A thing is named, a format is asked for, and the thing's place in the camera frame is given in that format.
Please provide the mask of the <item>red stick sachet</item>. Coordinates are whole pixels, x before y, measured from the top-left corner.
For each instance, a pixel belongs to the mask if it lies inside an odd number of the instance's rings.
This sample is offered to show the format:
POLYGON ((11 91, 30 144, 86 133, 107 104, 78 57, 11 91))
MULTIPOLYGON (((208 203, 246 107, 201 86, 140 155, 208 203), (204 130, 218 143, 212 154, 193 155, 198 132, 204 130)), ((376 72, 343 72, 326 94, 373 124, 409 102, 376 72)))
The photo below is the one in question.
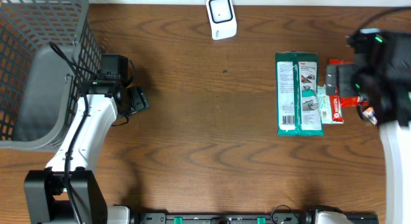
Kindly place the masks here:
POLYGON ((339 97, 330 96, 330 105, 331 105, 332 121, 334 123, 343 123, 344 119, 342 117, 339 97))

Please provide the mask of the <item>light green wipes pack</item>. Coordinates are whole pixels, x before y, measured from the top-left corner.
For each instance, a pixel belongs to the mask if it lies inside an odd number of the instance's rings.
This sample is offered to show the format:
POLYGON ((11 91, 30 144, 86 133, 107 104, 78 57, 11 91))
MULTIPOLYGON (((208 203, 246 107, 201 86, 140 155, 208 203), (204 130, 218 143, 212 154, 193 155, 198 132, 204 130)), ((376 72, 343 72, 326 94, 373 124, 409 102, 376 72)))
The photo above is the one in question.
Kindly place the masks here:
POLYGON ((319 110, 322 124, 335 124, 336 121, 334 120, 333 111, 331 109, 331 100, 329 96, 326 94, 325 86, 317 87, 317 99, 319 102, 319 110))

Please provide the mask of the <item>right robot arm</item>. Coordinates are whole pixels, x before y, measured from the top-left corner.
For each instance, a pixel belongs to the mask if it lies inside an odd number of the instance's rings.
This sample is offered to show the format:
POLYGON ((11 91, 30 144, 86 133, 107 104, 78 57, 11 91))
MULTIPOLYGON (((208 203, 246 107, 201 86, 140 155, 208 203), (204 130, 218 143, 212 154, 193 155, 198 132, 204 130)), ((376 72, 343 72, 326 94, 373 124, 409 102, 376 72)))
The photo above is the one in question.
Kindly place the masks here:
POLYGON ((359 29, 355 61, 328 65, 328 96, 361 96, 374 110, 385 156, 386 223, 410 223, 410 34, 359 29))

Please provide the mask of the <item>red snack bag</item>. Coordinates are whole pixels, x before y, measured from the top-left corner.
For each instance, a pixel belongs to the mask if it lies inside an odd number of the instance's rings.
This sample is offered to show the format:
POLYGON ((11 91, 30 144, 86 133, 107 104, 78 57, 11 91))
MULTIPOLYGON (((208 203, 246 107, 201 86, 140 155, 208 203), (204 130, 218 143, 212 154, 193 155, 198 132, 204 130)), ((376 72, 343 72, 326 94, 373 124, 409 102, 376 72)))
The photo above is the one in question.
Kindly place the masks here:
MULTIPOLYGON (((341 60, 341 59, 330 59, 329 64, 330 65, 344 65, 344 64, 350 64, 350 62, 341 60)), ((355 106, 363 106, 363 105, 368 106, 369 102, 366 101, 361 96, 354 96, 354 97, 348 97, 348 98, 340 97, 340 104, 341 104, 341 107, 355 107, 355 106)))

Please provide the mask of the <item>dark green package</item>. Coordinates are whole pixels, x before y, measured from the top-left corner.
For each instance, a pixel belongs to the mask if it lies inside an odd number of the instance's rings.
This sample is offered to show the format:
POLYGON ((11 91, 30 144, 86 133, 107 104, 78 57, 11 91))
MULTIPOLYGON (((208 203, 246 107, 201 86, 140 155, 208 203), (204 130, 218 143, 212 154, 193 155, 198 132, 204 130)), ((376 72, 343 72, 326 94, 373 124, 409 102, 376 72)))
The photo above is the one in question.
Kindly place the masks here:
POLYGON ((317 98, 318 73, 316 53, 275 54, 279 136, 324 135, 317 98))

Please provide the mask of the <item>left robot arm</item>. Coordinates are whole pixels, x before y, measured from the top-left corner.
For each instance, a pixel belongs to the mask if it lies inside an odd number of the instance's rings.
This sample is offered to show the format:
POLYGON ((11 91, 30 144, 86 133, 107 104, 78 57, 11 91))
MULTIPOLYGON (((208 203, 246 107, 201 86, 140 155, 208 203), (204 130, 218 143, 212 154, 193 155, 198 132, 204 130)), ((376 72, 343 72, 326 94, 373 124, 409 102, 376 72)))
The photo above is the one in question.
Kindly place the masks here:
POLYGON ((127 206, 107 205, 94 172, 110 127, 147 110, 144 91, 132 83, 136 69, 121 55, 103 55, 97 75, 82 83, 68 133, 43 170, 24 181, 32 223, 133 223, 127 206))

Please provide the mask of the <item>small orange white box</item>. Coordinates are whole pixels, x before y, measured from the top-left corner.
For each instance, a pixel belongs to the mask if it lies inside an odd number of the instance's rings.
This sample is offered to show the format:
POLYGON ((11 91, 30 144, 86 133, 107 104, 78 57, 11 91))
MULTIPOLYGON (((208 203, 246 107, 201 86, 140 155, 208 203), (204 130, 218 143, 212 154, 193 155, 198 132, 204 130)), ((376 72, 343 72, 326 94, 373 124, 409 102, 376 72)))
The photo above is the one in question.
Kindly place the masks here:
POLYGON ((363 112, 363 117, 368 119, 373 125, 378 124, 378 120, 376 119, 375 111, 372 107, 366 108, 363 112))

